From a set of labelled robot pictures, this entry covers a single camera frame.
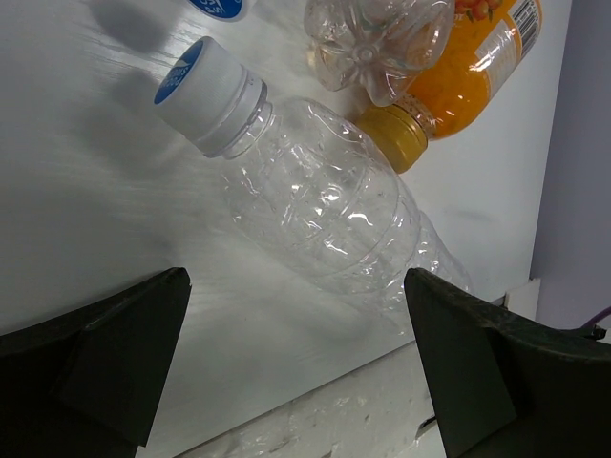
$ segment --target orange juice bottle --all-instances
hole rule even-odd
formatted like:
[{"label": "orange juice bottle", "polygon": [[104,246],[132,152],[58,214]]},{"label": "orange juice bottle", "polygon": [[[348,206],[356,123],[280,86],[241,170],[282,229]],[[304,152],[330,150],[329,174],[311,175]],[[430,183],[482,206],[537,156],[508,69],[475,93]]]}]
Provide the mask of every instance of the orange juice bottle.
[{"label": "orange juice bottle", "polygon": [[397,173],[408,170],[429,139],[469,126],[537,40],[539,0],[456,0],[446,50],[394,105],[369,107],[356,122]]}]

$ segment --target barcode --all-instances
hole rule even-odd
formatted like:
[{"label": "barcode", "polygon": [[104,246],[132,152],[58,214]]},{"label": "barcode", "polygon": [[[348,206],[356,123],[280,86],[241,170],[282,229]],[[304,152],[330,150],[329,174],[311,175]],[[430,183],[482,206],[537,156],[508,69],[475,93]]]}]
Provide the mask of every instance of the barcode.
[{"label": "barcode", "polygon": [[537,41],[540,20],[538,7],[535,0],[524,0],[521,5],[519,2],[516,3],[510,14],[522,38],[521,58],[523,59]]}]

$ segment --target blue cap label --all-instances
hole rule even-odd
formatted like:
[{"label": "blue cap label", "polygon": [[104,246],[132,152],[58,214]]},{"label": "blue cap label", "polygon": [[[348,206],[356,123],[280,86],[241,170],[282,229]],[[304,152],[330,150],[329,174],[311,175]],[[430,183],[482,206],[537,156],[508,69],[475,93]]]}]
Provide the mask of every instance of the blue cap label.
[{"label": "blue cap label", "polygon": [[231,19],[240,14],[242,0],[189,0],[195,7],[206,14],[221,19]]},{"label": "blue cap label", "polygon": [[184,52],[178,62],[174,64],[172,70],[165,76],[165,79],[161,81],[159,89],[155,94],[155,104],[161,103],[170,95],[175,88],[177,88],[182,80],[186,77],[189,71],[193,68],[193,64],[200,57],[201,50],[203,49],[203,41],[196,41],[191,48]]}]

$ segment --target white table surface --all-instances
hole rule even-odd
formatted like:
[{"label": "white table surface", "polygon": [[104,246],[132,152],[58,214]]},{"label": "white table surface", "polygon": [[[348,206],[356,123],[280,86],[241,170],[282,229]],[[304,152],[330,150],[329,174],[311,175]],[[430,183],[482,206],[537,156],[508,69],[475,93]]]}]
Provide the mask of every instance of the white table surface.
[{"label": "white table surface", "polygon": [[[265,79],[342,115],[306,63],[305,0],[260,0],[239,24],[184,0],[0,5],[0,332],[174,265],[193,294],[140,457],[171,457],[409,341],[340,306],[235,234],[205,159],[151,111],[179,55],[211,33]],[[571,0],[476,123],[403,179],[484,299],[528,279]]]}]

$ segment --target bottle label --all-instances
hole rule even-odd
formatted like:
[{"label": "bottle label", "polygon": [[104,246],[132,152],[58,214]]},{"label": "bottle label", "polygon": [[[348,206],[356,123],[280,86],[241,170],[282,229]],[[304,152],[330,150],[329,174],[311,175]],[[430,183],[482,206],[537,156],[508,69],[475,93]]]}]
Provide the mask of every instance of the bottle label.
[{"label": "bottle label", "polygon": [[542,17],[540,3],[538,0],[457,0],[456,4],[456,12],[464,14],[457,21],[464,17],[471,23],[495,24],[475,51],[476,66],[487,76],[490,100],[537,41]]},{"label": "bottle label", "polygon": [[198,10],[220,19],[232,19],[242,11],[242,0],[189,0]]},{"label": "bottle label", "polygon": [[200,57],[201,50],[203,50],[203,41],[196,41],[191,48],[184,52],[177,63],[174,65],[172,70],[165,76],[165,79],[159,85],[159,89],[155,94],[155,104],[158,105],[165,100],[182,82],[182,80],[189,74],[193,65]]}]

